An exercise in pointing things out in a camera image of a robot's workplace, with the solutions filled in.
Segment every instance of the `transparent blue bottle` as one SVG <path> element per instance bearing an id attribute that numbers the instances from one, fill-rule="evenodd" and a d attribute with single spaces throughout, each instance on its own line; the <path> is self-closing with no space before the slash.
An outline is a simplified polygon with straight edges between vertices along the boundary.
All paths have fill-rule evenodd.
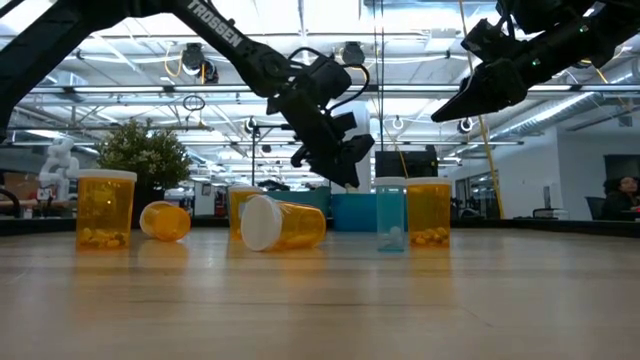
<path id="1" fill-rule="evenodd" d="M 374 186 L 377 202 L 378 251 L 403 252 L 406 248 L 404 236 L 406 179 L 380 177 L 375 179 Z"/>

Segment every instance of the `chair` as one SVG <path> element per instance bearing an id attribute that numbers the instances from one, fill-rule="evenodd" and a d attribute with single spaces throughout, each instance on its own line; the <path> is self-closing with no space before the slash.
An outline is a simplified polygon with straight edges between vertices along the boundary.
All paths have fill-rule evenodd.
<path id="1" fill-rule="evenodd" d="M 591 219 L 602 220 L 602 207 L 606 199 L 594 196 L 586 196 L 585 199 L 587 200 L 587 205 L 589 205 Z"/>
<path id="2" fill-rule="evenodd" d="M 8 197 L 9 200 L 12 202 L 13 207 L 11 208 L 11 211 L 8 214 L 13 215 L 13 217 L 15 217 L 16 219 L 19 219 L 21 208 L 20 208 L 20 201 L 18 200 L 18 198 L 11 191 L 6 189 L 0 189 L 0 195 L 4 195 Z"/>

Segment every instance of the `table surface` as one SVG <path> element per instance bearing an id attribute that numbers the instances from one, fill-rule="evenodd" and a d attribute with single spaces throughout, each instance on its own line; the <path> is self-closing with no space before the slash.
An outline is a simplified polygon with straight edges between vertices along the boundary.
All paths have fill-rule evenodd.
<path id="1" fill-rule="evenodd" d="M 637 359 L 640 243 L 458 230 L 387 255 L 372 235 L 263 254 L 195 229 L 76 253 L 0 239 L 1 359 Z"/>

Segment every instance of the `black robotic arm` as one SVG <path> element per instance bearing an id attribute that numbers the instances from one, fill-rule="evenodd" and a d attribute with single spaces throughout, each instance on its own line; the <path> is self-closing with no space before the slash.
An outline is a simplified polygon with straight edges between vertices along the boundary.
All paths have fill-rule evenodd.
<path id="1" fill-rule="evenodd" d="M 13 108 L 84 39 L 127 17 L 160 13 L 174 14 L 226 57 L 256 95 L 268 98 L 268 114 L 282 113 L 303 143 L 294 166 L 306 160 L 311 171 L 332 182 L 359 186 L 355 164 L 374 140 L 364 134 L 343 141 L 356 127 L 353 114 L 333 118 L 326 109 L 351 86 L 344 66 L 321 54 L 310 65 L 287 59 L 244 36 L 204 0 L 111 0 L 106 6 L 58 0 L 0 51 L 0 142 Z"/>
<path id="2" fill-rule="evenodd" d="M 638 33 L 640 1 L 601 0 L 604 7 L 583 14 L 595 0 L 498 0 L 503 20 L 480 21 L 462 46 L 483 62 L 460 84 L 460 91 L 432 116 L 435 122 L 500 111 L 523 101 L 533 85 L 551 80 L 560 71 L 589 59 L 600 68 L 615 48 Z M 530 41 L 504 34 L 511 17 Z"/>

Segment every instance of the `cable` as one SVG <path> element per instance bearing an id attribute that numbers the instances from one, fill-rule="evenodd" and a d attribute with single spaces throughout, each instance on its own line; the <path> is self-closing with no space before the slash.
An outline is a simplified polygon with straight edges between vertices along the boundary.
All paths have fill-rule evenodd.
<path id="1" fill-rule="evenodd" d="M 340 61 L 344 64 L 345 62 L 344 62 L 344 59 L 342 58 L 342 53 L 343 53 L 343 52 L 344 52 L 344 48 L 342 47 L 342 48 L 340 48 L 340 49 L 338 50 L 338 55 L 337 55 L 337 57 L 336 57 L 336 58 L 339 58 L 339 59 L 340 59 Z M 374 63 L 372 62 L 372 63 L 371 63 L 371 64 L 369 64 L 368 66 L 365 66 L 365 68 L 366 68 L 367 70 L 369 70 L 369 69 L 373 66 L 373 64 L 374 64 Z M 356 68 L 354 68 L 354 69 L 356 69 L 356 70 L 360 70 L 360 72 L 362 73 L 362 76 L 363 76 L 363 77 L 366 77 L 366 76 L 367 76 L 367 75 L 364 73 L 364 71 L 362 71 L 362 69 L 361 69 L 361 68 L 356 67 Z"/>
<path id="2" fill-rule="evenodd" d="M 625 49 L 625 44 L 622 44 L 622 48 L 620 49 L 620 52 L 619 52 L 619 53 L 617 53 L 614 57 L 612 57 L 612 58 L 611 58 L 611 60 L 609 60 L 609 61 L 612 61 L 612 60 L 615 60 L 615 59 L 619 58 L 619 57 L 620 57 L 620 56 L 621 56 L 625 51 L 627 51 L 627 50 Z M 580 63 L 582 63 L 582 64 L 587 64 L 587 65 L 591 65 L 591 64 L 592 64 L 592 63 L 591 63 L 591 60 L 589 60 L 589 59 L 583 59 L 583 60 L 580 60 Z"/>
<path id="3" fill-rule="evenodd" d="M 467 37 L 467 22 L 464 15 L 464 0 L 458 0 L 458 5 L 460 7 L 460 18 L 462 19 L 462 31 L 464 32 L 464 36 Z M 469 70 L 470 74 L 473 75 L 473 60 L 471 59 L 471 53 L 467 51 L 467 59 L 469 61 Z M 498 183 L 498 177 L 496 176 L 496 168 L 493 162 L 493 155 L 491 154 L 491 147 L 489 146 L 489 140 L 487 138 L 487 127 L 484 123 L 484 117 L 482 115 L 478 115 L 478 122 L 480 123 L 480 131 L 482 132 L 482 141 L 484 142 L 484 151 L 487 154 L 487 160 L 489 160 L 489 169 L 491 170 L 491 180 L 493 181 L 493 189 L 496 192 L 496 198 L 498 200 L 498 209 L 500 211 L 500 219 L 504 219 L 504 208 L 502 206 L 502 196 L 500 195 L 500 186 Z"/>
<path id="4" fill-rule="evenodd" d="M 402 151 L 400 151 L 400 146 L 398 146 L 396 139 L 393 136 L 391 136 L 391 134 L 389 134 L 389 130 L 387 130 L 387 127 L 383 125 L 382 128 L 387 133 L 387 136 L 389 136 L 389 138 L 391 139 L 391 142 L 393 143 L 393 146 L 396 148 L 396 151 L 400 155 L 400 162 L 402 163 L 402 169 L 404 170 L 404 178 L 408 179 L 409 172 L 407 171 L 407 164 L 404 162 L 404 155 L 402 155 Z"/>
<path id="5" fill-rule="evenodd" d="M 331 106 L 330 108 L 328 108 L 328 109 L 327 109 L 327 111 L 328 111 L 328 112 L 331 112 L 331 111 L 333 111 L 334 109 L 336 109 L 336 108 L 338 108 L 338 107 L 340 107 L 340 106 L 342 106 L 342 105 L 344 105 L 344 104 L 346 104 L 346 103 L 348 103 L 348 102 L 351 102 L 351 101 L 353 101 L 353 100 L 357 99 L 358 97 L 360 97 L 360 95 L 362 95 L 362 94 L 364 93 L 364 91 L 365 91 L 365 90 L 367 89 L 367 87 L 369 86 L 369 78 L 370 78 L 370 74 L 369 74 L 369 70 L 367 70 L 367 68 L 366 68 L 366 67 L 364 67 L 363 65 L 357 65 L 357 64 L 354 64 L 354 65 L 344 64 L 344 65 L 342 65 L 342 67 L 343 67 L 343 68 L 350 68 L 350 67 L 351 67 L 351 68 L 357 68 L 357 69 L 362 70 L 362 73 L 365 75 L 365 76 L 364 76 L 364 85 L 362 85 L 362 88 L 361 88 L 360 90 L 358 90 L 358 92 L 357 92 L 357 93 L 355 93 L 354 95 L 352 95 L 352 96 L 350 96 L 349 98 L 347 98 L 347 99 L 345 99 L 345 100 L 342 100 L 342 101 L 340 101 L 339 103 L 337 103 L 337 104 L 335 104 L 335 105 Z"/>
<path id="6" fill-rule="evenodd" d="M 169 69 L 169 64 L 167 61 L 167 58 L 169 57 L 169 51 L 171 51 L 171 44 L 169 44 L 169 46 L 167 46 L 167 53 L 164 55 L 164 70 L 167 72 L 167 74 L 171 77 L 178 77 L 180 76 L 180 73 L 182 72 L 182 50 L 180 51 L 180 59 L 178 60 L 178 72 L 177 73 L 173 73 L 170 69 Z"/>
<path id="7" fill-rule="evenodd" d="M 381 45 L 381 52 L 380 52 L 380 59 L 382 60 L 382 69 L 381 69 L 381 78 L 382 78 L 382 85 L 381 88 L 379 88 L 380 91 L 380 114 L 382 116 L 384 116 L 384 88 L 385 88 L 385 79 L 384 79 L 384 68 L 385 68 L 385 61 L 384 61 L 384 55 L 385 55 L 385 42 L 384 42 L 384 0 L 380 1 L 380 22 L 381 22 L 381 28 L 380 28 L 380 33 L 381 33 L 381 39 L 380 39 L 380 45 Z"/>
<path id="8" fill-rule="evenodd" d="M 294 52 L 292 52 L 291 54 L 289 54 L 289 57 L 287 57 L 287 60 L 291 60 L 293 59 L 296 55 L 298 55 L 299 53 L 303 52 L 303 51 L 308 51 L 316 56 L 324 56 L 320 51 L 316 50 L 316 49 L 312 49 L 310 47 L 307 46 L 303 46 L 301 48 L 296 49 Z"/>
<path id="9" fill-rule="evenodd" d="M 384 14 L 384 4 L 380 4 L 380 12 L 381 15 Z M 376 23 L 376 0 L 373 0 L 373 21 L 374 21 L 374 25 L 373 25 L 373 44 L 374 44 L 374 49 L 373 51 L 375 52 L 375 64 L 376 64 L 376 83 L 378 85 L 378 91 L 377 91 L 377 97 L 378 97 L 378 104 L 375 103 L 375 101 L 373 102 L 373 106 L 376 109 L 376 112 L 378 113 L 378 120 L 380 121 L 380 150 L 384 152 L 384 133 L 387 134 L 387 136 L 389 136 L 389 138 L 391 139 L 391 142 L 393 143 L 393 146 L 395 148 L 395 150 L 398 152 L 398 155 L 400 155 L 400 162 L 402 163 L 402 169 L 404 170 L 404 177 L 406 179 L 409 178 L 409 172 L 407 171 L 407 164 L 404 161 L 404 155 L 402 154 L 402 151 L 400 150 L 400 146 L 398 145 L 398 143 L 396 142 L 396 139 L 391 136 L 391 134 L 389 133 L 389 130 L 387 129 L 386 126 L 384 126 L 384 119 L 383 114 L 384 114 L 384 87 L 382 88 L 382 91 L 380 91 L 380 86 L 384 85 L 384 24 L 382 25 L 382 42 L 383 42 L 383 49 L 380 53 L 380 55 L 382 55 L 382 81 L 380 81 L 380 67 L 378 66 L 380 63 L 378 61 L 378 28 L 377 28 L 377 24 Z"/>

